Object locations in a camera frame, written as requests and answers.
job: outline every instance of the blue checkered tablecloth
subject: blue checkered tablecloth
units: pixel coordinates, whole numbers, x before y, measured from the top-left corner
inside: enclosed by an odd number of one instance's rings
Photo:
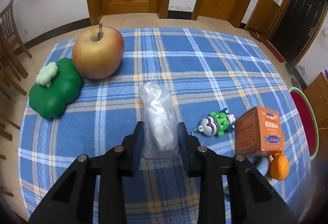
[[[310,177],[306,137],[283,80],[259,47],[246,38],[184,28],[121,33],[125,52],[116,73],[99,81],[85,79],[80,97],[60,119],[44,120],[27,104],[20,134],[19,175],[28,215],[78,155],[102,155],[133,132],[143,116],[138,88],[154,81],[171,92],[178,121],[183,121],[188,131],[210,112],[225,107],[236,118],[255,106],[278,111],[290,173],[284,181],[268,180],[299,217],[305,209],[303,191]],[[75,41],[56,44],[45,64],[72,57]],[[216,153],[234,155],[234,132],[222,137],[197,136]],[[128,223],[197,222],[199,179],[186,176],[180,156],[142,158],[135,177],[124,178],[124,196]],[[229,202],[225,205],[230,223]]]

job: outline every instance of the green rim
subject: green rim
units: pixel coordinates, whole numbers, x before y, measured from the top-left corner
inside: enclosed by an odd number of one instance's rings
[[[304,99],[304,101],[305,101],[305,103],[306,103],[306,105],[307,105],[307,107],[310,111],[312,121],[313,121],[313,124],[314,124],[314,130],[315,130],[315,151],[314,151],[313,155],[310,155],[310,161],[312,161],[315,158],[315,156],[317,155],[318,149],[319,149],[319,131],[318,131],[317,121],[316,121],[315,116],[314,116],[314,112],[311,108],[309,100],[307,100],[305,94],[300,89],[293,86],[293,87],[288,88],[288,91],[289,92],[292,92],[292,91],[297,92]]]

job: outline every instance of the apple stem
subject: apple stem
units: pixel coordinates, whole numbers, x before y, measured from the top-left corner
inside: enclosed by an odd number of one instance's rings
[[[99,23],[99,31],[98,31],[98,41],[100,41],[100,35],[102,33],[102,23]]]

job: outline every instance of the table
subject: table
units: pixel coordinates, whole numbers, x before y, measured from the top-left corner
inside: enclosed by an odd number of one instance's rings
[[[44,120],[27,104],[20,134],[19,177],[28,215],[78,155],[102,155],[133,132],[143,116],[138,88],[154,81],[171,92],[178,122],[183,121],[188,131],[210,112],[225,107],[236,118],[255,106],[278,111],[290,173],[284,181],[269,182],[299,217],[310,178],[306,137],[283,80],[259,47],[246,38],[185,28],[121,33],[125,52],[116,73],[104,80],[85,79],[80,97],[60,119]],[[75,41],[56,44],[45,64],[72,57]],[[234,132],[197,136],[216,153],[234,155]],[[124,196],[128,223],[196,223],[199,179],[186,176],[180,156],[142,158],[135,177],[124,178]],[[96,189],[94,223],[97,197]],[[231,222],[228,201],[226,219]]]

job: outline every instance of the white object in plastic bag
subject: white object in plastic bag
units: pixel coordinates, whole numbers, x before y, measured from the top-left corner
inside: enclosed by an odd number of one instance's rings
[[[177,119],[171,93],[164,87],[147,82],[139,89],[145,107],[145,158],[171,158],[178,155]]]

